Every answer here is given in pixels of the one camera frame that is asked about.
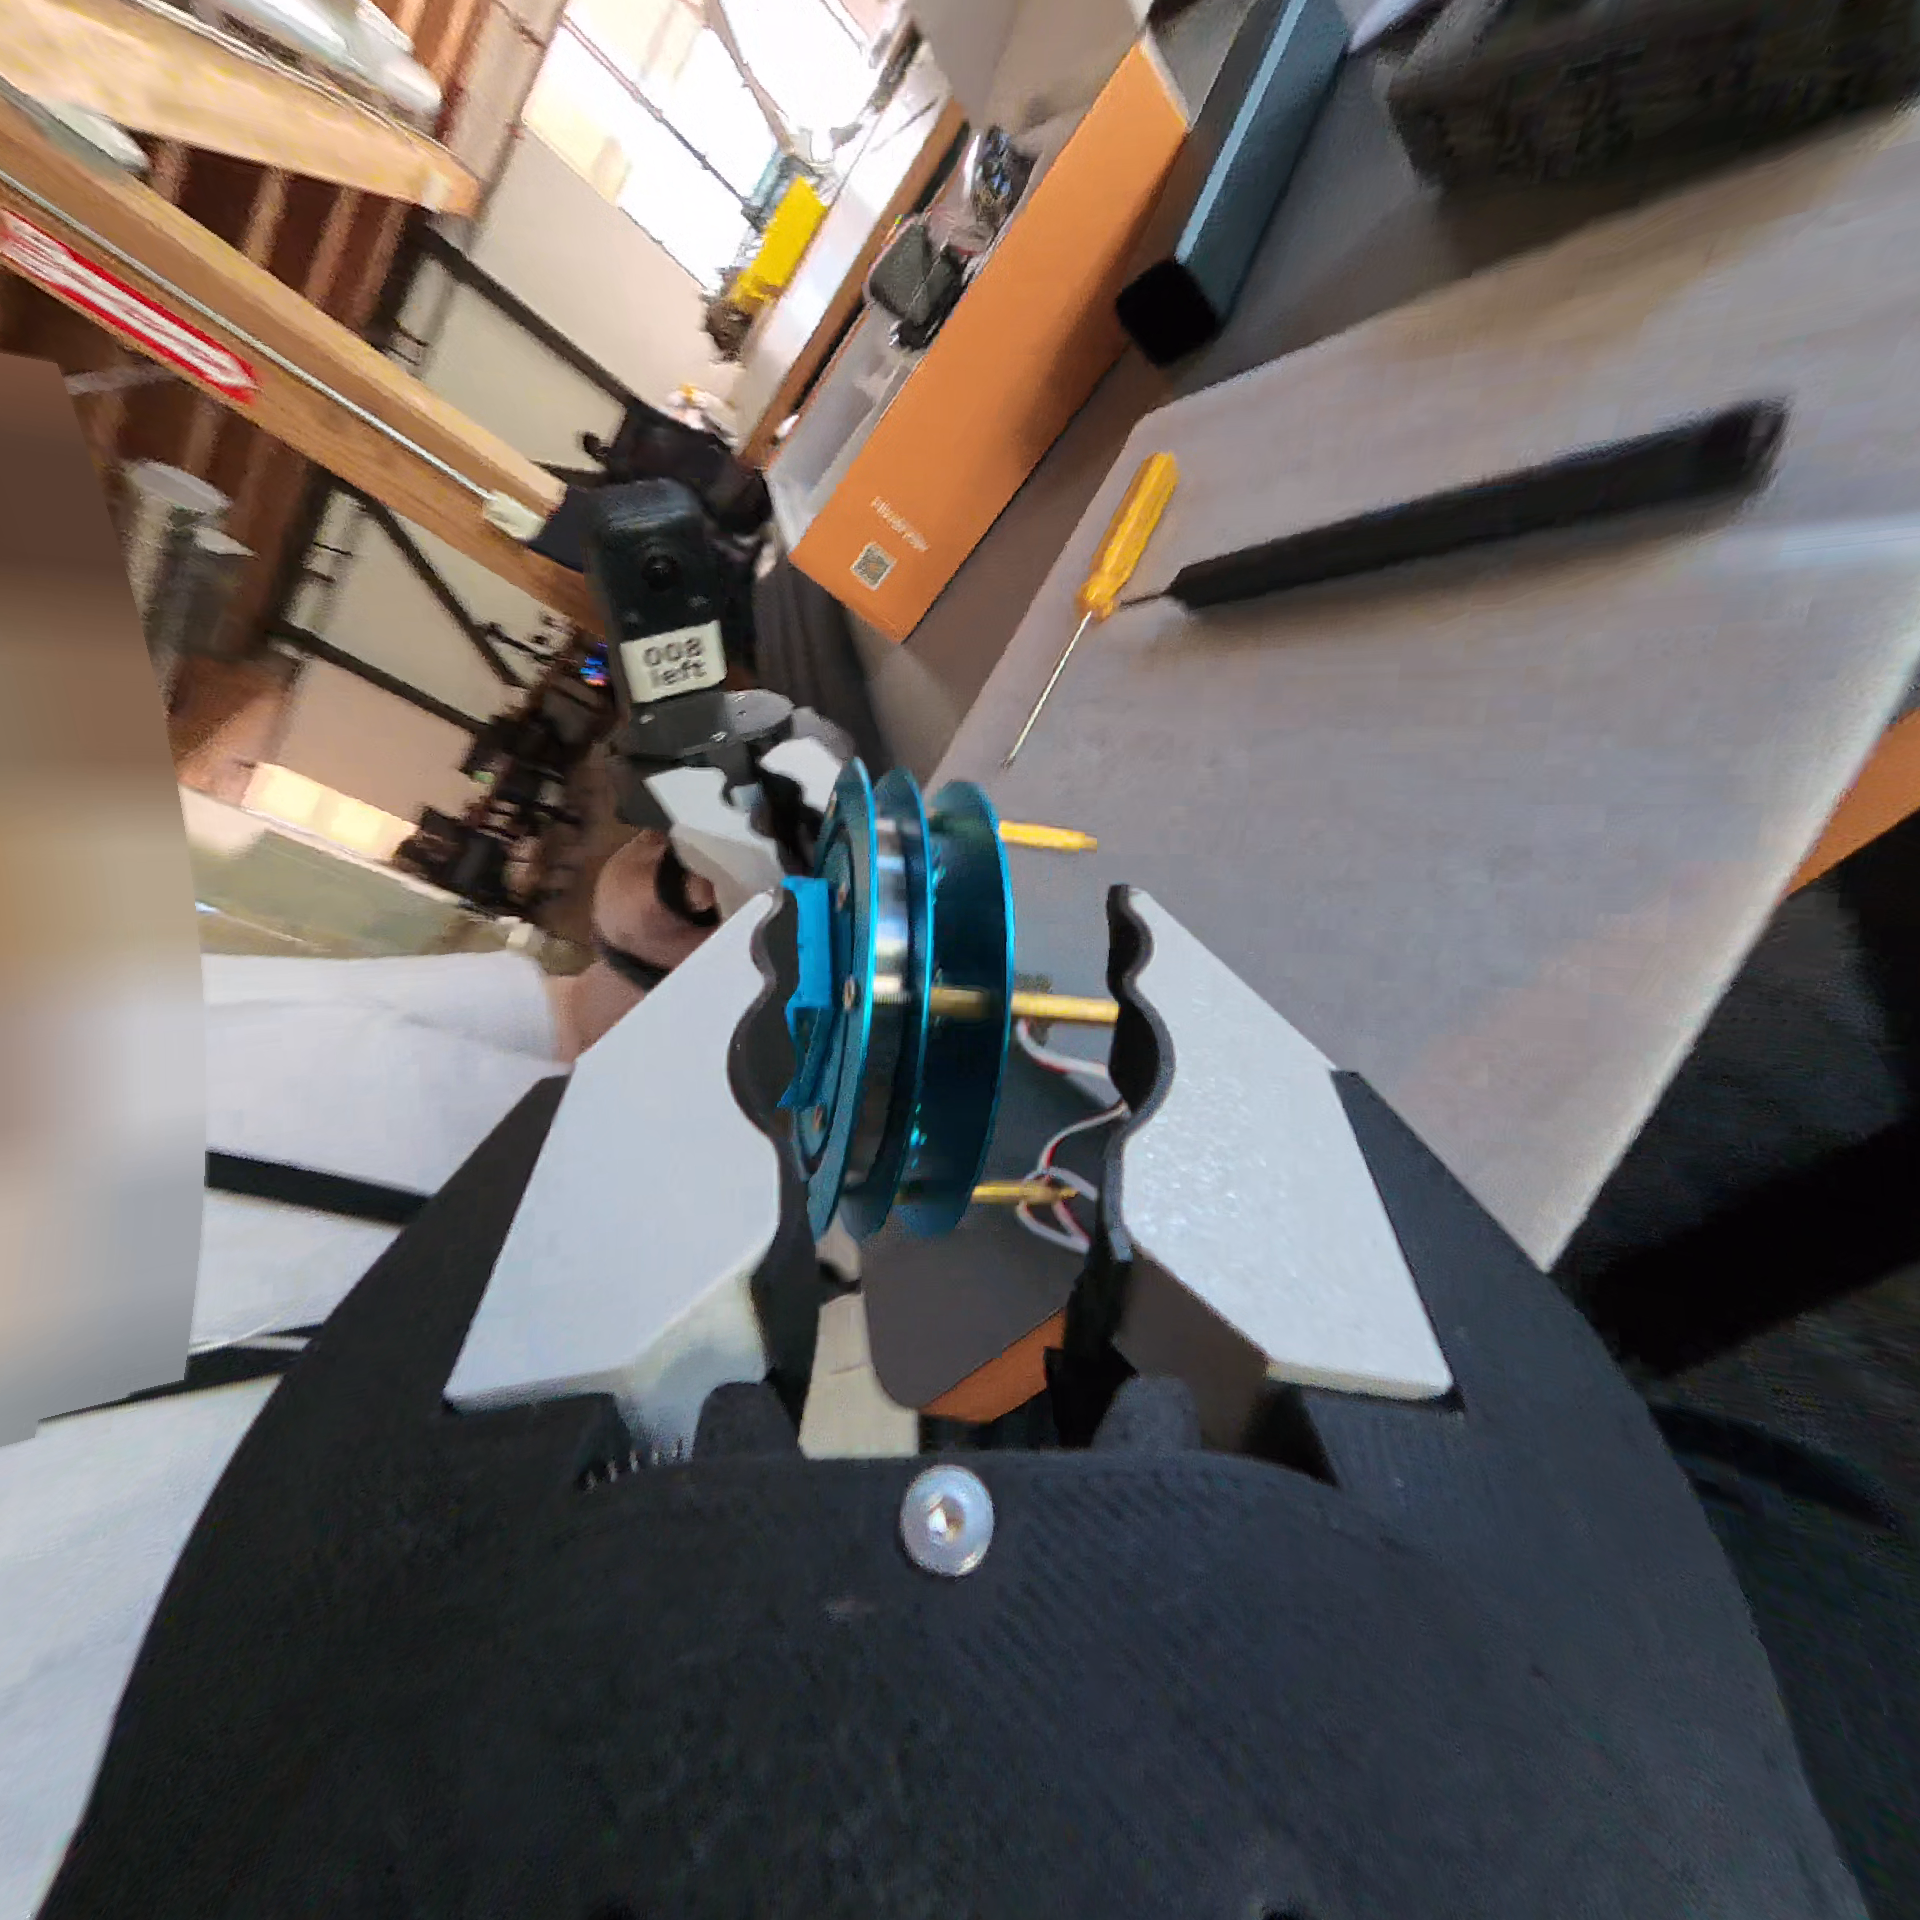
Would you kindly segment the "grey desk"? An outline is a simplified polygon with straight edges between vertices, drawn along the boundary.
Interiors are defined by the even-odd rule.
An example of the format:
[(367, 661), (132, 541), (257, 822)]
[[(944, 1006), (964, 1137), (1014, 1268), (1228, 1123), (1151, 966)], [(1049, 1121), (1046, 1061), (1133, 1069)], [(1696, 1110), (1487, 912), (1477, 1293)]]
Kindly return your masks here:
[[(1913, 114), (1857, 112), (1772, 150), (1444, 197), (1384, 112), (1388, 54), (1333, 85), (1225, 333), (1166, 387), (1126, 354), (904, 643), (861, 621), (885, 742), (940, 778), (1068, 538), (1142, 419), (1424, 293), (1707, 177)], [(1916, 677), (1881, 734), (1916, 721)], [(1916, 1265), (1916, 821), (1796, 875), (1659, 1100), (1550, 1262), (1644, 1368), (1679, 1373)]]

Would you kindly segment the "yellow-handled screwdriver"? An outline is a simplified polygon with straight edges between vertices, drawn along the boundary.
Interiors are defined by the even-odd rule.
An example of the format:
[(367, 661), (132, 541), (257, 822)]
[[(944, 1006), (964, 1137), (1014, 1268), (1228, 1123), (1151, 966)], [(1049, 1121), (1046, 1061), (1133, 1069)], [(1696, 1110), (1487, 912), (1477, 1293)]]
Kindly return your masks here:
[(1076, 625), (1071, 636), (1068, 637), (1059, 661), (1046, 675), (1030, 712), (1021, 721), (1019, 731), (1014, 734), (1013, 745), (1000, 760), (1000, 769), (1007, 769), (1021, 754), (1027, 740), (1030, 739), (1038, 721), (1049, 705), (1051, 692), (1061, 684), (1071, 654), (1076, 652), (1081, 637), (1086, 637), (1092, 626), (1105, 621), (1123, 603), (1126, 585), (1133, 580), (1136, 570), (1142, 561), (1144, 549), (1150, 547), (1167, 504), (1172, 501), (1179, 486), (1182, 469), (1172, 453), (1153, 450), (1150, 453), (1140, 466), (1133, 470), (1117, 510), (1113, 513), (1105, 532), (1102, 534), (1092, 562), (1088, 564), (1088, 573), (1075, 596), (1076, 605)]

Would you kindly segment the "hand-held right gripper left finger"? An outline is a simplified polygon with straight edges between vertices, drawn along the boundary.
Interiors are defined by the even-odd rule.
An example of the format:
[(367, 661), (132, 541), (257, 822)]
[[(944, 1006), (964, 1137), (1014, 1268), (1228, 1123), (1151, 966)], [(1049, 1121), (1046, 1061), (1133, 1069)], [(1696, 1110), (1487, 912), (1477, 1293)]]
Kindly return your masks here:
[(445, 1381), (462, 1413), (607, 1397), (647, 1452), (709, 1394), (807, 1394), (825, 1278), (784, 1094), (797, 906), (747, 900), (574, 1066)]

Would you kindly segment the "orange cardboard box white lid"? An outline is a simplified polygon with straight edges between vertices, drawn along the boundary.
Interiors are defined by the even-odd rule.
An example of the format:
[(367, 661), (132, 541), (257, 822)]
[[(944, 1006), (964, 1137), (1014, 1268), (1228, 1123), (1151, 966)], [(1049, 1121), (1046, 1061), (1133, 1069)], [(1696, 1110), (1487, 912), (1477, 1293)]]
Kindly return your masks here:
[(795, 570), (904, 643), (1123, 352), (1115, 299), (1187, 142), (1150, 36), (1105, 77), (920, 352), (868, 308), (765, 483)]

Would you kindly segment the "black screwdriver bit case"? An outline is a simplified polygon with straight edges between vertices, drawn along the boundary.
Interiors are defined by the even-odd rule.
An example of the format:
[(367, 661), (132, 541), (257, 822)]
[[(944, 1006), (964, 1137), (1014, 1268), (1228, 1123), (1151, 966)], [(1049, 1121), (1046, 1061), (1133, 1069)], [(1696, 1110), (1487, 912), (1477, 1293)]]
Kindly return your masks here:
[(1916, 3), (1461, 3), (1382, 85), (1443, 187), (1756, 148), (1908, 101)]

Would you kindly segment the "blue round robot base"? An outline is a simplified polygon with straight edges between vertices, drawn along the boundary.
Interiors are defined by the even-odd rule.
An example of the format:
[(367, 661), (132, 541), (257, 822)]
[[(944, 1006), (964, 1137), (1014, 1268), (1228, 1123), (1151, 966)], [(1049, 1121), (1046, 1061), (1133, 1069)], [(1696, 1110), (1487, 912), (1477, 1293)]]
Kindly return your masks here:
[(1016, 1021), (1110, 1024), (1110, 1002), (1016, 990), (1016, 900), (988, 794), (931, 800), (907, 772), (843, 765), (785, 880), (797, 986), (785, 998), (807, 1224), (863, 1242), (891, 1216), (949, 1234), (997, 1133)]

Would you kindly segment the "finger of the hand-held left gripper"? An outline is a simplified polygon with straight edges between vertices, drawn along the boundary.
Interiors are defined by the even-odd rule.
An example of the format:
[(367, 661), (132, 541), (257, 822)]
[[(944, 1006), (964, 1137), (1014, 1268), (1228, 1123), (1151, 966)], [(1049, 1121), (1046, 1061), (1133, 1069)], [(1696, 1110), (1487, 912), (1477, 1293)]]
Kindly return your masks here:
[(729, 781), (711, 765), (678, 765), (645, 778), (639, 792), (663, 814), (681, 866), (711, 889), (721, 921), (785, 880), (785, 854), (761, 825), (759, 772)]
[(811, 737), (790, 737), (757, 760), (757, 829), (782, 862), (814, 862), (843, 762)]

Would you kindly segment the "person's left hand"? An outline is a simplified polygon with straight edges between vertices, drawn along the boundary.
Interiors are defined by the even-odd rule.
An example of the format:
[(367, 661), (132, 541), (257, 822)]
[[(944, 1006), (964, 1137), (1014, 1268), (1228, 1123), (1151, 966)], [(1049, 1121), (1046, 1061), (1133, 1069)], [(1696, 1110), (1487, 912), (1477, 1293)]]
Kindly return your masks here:
[(592, 889), (592, 952), (598, 933), (676, 970), (719, 924), (713, 891), (681, 866), (668, 833), (643, 829), (628, 840), (605, 860)]

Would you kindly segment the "black pen-shaped screwdriver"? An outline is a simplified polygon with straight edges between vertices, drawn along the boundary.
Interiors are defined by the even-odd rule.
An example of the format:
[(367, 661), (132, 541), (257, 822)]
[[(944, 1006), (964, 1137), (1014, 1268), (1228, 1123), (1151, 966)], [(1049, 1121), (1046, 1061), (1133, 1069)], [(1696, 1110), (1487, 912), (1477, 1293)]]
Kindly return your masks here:
[(1160, 596), (1184, 610), (1230, 608), (1598, 521), (1716, 506), (1768, 481), (1789, 420), (1788, 397), (1740, 400), (1191, 562)]

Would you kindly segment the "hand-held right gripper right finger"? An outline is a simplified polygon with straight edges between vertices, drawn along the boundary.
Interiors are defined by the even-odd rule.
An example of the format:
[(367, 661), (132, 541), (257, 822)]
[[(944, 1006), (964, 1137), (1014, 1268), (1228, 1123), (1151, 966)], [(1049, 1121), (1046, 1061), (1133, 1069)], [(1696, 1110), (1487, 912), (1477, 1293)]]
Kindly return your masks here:
[(1144, 889), (1110, 886), (1105, 915), (1123, 1113), (1070, 1357), (1177, 1382), (1219, 1452), (1287, 1392), (1444, 1406), (1456, 1381), (1327, 1057)]

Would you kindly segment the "red white sign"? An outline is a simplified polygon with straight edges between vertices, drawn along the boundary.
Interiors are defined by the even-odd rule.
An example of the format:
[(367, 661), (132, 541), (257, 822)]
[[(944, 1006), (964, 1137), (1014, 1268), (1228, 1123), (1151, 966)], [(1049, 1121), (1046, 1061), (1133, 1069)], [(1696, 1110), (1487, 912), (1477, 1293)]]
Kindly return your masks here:
[(1, 259), (16, 277), (124, 337), (163, 369), (238, 409), (256, 403), (257, 379), (247, 360), (13, 211), (1, 212)]

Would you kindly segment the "grey rectangular tube sleeve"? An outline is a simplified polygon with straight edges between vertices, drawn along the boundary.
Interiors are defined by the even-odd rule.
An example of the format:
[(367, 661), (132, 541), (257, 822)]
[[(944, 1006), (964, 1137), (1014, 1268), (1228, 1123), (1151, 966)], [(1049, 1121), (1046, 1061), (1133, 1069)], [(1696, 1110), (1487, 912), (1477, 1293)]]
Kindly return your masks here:
[(1157, 36), (1189, 130), (1115, 296), (1150, 365), (1225, 330), (1348, 42), (1333, 3), (1184, 5)]

